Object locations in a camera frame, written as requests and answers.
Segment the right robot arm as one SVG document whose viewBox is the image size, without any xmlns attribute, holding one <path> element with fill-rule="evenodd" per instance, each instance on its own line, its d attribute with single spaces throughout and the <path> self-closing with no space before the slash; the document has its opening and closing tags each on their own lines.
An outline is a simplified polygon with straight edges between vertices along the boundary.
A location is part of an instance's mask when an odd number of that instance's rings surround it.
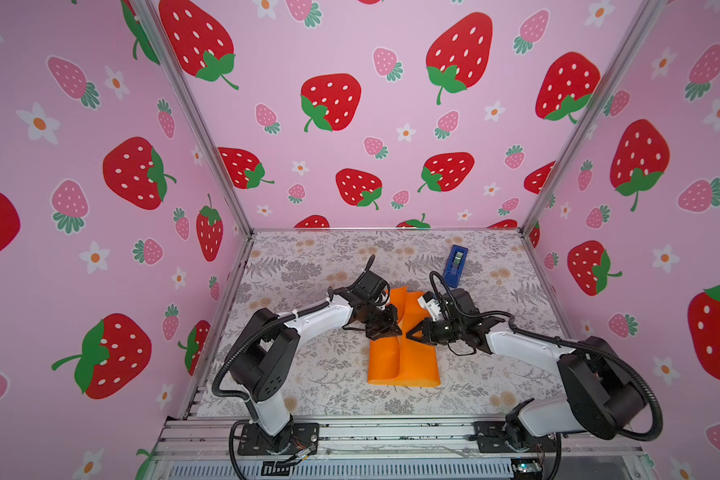
<svg viewBox="0 0 720 480">
<path fill-rule="evenodd" d="M 550 434 L 648 441 L 660 433 L 660 407 L 649 386 L 602 339 L 574 342 L 531 332 L 509 312 L 479 311 L 463 289 L 427 292 L 418 304 L 426 314 L 407 339 L 429 346 L 462 341 L 474 353 L 514 358 L 562 383 L 561 394 L 523 401 L 506 415 L 505 435 L 514 446 Z"/>
</svg>

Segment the aluminium front rail frame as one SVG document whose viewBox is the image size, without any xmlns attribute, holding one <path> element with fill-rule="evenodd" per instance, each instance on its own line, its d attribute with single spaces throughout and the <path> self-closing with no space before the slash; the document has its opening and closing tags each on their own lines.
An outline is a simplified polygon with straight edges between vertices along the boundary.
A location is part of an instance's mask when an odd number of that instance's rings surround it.
<svg viewBox="0 0 720 480">
<path fill-rule="evenodd" d="M 292 466 L 243 419 L 166 422 L 140 479 L 652 479 L 634 441 L 550 434 L 518 452 L 496 416 L 299 417 L 309 453 Z"/>
</svg>

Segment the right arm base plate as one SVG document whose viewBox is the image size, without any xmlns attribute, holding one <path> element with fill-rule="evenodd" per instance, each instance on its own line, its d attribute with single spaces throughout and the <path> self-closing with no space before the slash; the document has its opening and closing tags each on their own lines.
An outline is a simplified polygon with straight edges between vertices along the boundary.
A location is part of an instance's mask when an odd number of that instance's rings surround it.
<svg viewBox="0 0 720 480">
<path fill-rule="evenodd" d="M 533 437 L 519 424 L 502 421 L 478 421 L 473 423 L 475 441 L 481 453 L 554 453 L 554 437 Z"/>
</svg>

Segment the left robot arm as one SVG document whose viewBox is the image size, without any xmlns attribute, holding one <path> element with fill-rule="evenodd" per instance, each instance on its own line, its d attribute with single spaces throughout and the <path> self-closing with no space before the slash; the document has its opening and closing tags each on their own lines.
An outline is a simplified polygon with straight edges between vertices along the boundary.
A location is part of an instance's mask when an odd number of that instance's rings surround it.
<svg viewBox="0 0 720 480">
<path fill-rule="evenodd" d="M 390 296 L 389 283 L 365 269 L 350 285 L 328 288 L 321 301 L 307 307 L 255 311 L 216 373 L 212 394 L 242 399 L 263 434 L 284 435 L 293 419 L 281 389 L 299 347 L 338 329 L 361 332 L 370 340 L 401 336 Z"/>
</svg>

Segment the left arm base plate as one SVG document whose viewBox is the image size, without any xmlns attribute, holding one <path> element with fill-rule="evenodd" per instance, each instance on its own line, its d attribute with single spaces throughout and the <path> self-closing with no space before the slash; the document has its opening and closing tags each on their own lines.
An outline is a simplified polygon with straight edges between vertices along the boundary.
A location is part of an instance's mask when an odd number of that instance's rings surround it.
<svg viewBox="0 0 720 480">
<path fill-rule="evenodd" d="M 319 423 L 289 422 L 276 435 L 267 434 L 258 424 L 243 427 L 236 454 L 242 456 L 295 455 L 315 450 L 319 443 Z"/>
</svg>

